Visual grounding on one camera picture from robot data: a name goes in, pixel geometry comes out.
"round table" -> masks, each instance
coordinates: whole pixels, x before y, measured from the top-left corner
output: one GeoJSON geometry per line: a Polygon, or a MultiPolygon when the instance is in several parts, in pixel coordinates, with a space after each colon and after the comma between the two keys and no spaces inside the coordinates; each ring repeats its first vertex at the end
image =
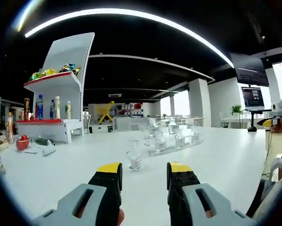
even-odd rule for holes
{"type": "Polygon", "coordinates": [[[201,183],[209,183],[230,200],[232,209],[246,213],[264,169],[265,131],[198,128],[203,143],[178,152],[149,157],[143,153],[142,169],[131,171],[125,152],[129,140],[144,139],[143,131],[86,134],[72,144],[57,145],[47,157],[18,153],[12,146],[1,154],[4,180],[30,218],[55,209],[64,195],[88,183],[96,169],[111,162],[123,163],[122,226],[168,226],[166,164],[188,164],[201,183]]]}

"curved light strip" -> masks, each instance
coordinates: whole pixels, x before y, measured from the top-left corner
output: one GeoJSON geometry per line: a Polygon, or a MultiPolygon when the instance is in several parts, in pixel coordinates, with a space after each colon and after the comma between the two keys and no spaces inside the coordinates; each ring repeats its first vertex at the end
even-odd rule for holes
{"type": "Polygon", "coordinates": [[[58,16],[54,19],[48,20],[47,22],[33,28],[31,31],[25,34],[25,37],[28,38],[29,36],[33,35],[34,33],[38,32],[39,30],[50,26],[51,24],[55,24],[57,22],[67,20],[70,18],[78,17],[78,16],[85,16],[85,15],[96,15],[96,14],[120,14],[120,15],[129,15],[129,16],[138,16],[142,18],[146,18],[149,20],[154,20],[163,24],[166,24],[168,26],[171,26],[175,29],[180,30],[181,32],[184,32],[191,37],[195,38],[196,40],[202,42],[204,45],[206,45],[208,48],[210,48],[212,51],[214,51],[216,54],[218,54],[224,61],[226,61],[232,68],[234,68],[233,63],[216,47],[214,47],[210,42],[196,34],[195,32],[192,32],[191,30],[173,22],[167,19],[164,19],[159,16],[155,16],[149,13],[143,13],[135,10],[129,10],[129,9],[121,9],[121,8],[94,8],[94,9],[86,9],[81,11],[76,11],[73,13],[64,14],[62,16],[58,16]]]}
{"type": "Polygon", "coordinates": [[[165,65],[179,67],[179,68],[185,69],[187,71],[194,72],[196,74],[202,75],[206,78],[209,78],[209,79],[211,79],[211,82],[215,81],[214,78],[212,78],[208,75],[205,75],[201,72],[198,72],[196,70],[193,70],[193,69],[190,69],[188,67],[181,66],[181,65],[176,65],[176,64],[173,64],[173,63],[170,63],[170,62],[167,62],[167,61],[155,60],[155,59],[152,59],[152,58],[141,57],[141,56],[130,56],[130,55],[116,55],[116,54],[89,55],[89,58],[95,58],[95,57],[123,57],[123,58],[131,58],[131,59],[138,59],[138,60],[148,60],[148,61],[153,61],[153,62],[157,62],[157,63],[162,63],[162,64],[165,64],[165,65]]]}

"potted plant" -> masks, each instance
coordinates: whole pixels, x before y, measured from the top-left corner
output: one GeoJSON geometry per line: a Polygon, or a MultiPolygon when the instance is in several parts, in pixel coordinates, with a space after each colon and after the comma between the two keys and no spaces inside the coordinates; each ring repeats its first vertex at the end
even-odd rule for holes
{"type": "Polygon", "coordinates": [[[231,108],[231,114],[238,117],[241,113],[241,105],[233,105],[231,108]]]}

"blue bottle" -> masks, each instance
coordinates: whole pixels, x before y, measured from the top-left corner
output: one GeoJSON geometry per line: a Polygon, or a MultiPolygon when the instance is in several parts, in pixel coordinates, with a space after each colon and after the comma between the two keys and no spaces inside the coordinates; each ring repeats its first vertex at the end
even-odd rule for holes
{"type": "Polygon", "coordinates": [[[38,96],[37,100],[37,119],[43,119],[43,100],[42,94],[38,96]]]}
{"type": "Polygon", "coordinates": [[[54,119],[54,100],[52,100],[50,105],[50,119],[54,119]]]}

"green plant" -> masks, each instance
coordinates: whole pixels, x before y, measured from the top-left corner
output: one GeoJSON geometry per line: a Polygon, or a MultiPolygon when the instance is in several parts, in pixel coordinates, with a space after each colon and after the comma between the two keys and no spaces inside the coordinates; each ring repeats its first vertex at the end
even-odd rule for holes
{"type": "Polygon", "coordinates": [[[241,113],[241,105],[233,105],[231,108],[231,113],[241,113]]]}

